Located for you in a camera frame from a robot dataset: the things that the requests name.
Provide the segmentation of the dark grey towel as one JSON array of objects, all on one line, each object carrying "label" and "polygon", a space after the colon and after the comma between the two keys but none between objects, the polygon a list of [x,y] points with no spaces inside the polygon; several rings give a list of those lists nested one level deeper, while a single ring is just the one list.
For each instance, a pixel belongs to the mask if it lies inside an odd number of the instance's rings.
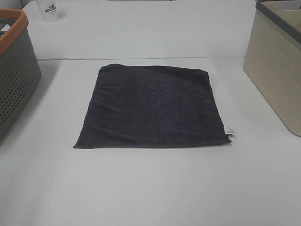
[{"label": "dark grey towel", "polygon": [[100,68],[77,149],[228,144],[209,75],[200,69]]}]

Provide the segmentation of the beige storage bin grey rim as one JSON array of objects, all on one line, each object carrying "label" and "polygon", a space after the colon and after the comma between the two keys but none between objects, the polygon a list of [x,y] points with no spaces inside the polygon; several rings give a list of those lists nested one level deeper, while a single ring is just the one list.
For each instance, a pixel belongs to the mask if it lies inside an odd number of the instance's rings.
[{"label": "beige storage bin grey rim", "polygon": [[293,134],[301,134],[301,2],[259,0],[244,71]]}]

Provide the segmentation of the grey perforated basket orange rim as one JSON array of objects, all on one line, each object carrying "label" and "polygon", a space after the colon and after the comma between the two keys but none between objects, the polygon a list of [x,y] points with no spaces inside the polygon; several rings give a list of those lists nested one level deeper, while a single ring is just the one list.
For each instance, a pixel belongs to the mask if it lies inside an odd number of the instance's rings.
[{"label": "grey perforated basket orange rim", "polygon": [[40,67],[20,9],[2,8],[0,22],[0,139],[4,140],[27,106],[41,78]]}]

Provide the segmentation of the white paper cup green logo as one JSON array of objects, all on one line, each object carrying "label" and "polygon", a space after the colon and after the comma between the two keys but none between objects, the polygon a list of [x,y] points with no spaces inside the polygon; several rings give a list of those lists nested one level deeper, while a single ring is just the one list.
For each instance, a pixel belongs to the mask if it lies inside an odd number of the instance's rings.
[{"label": "white paper cup green logo", "polygon": [[46,23],[58,20],[55,0],[36,0],[41,15]]}]

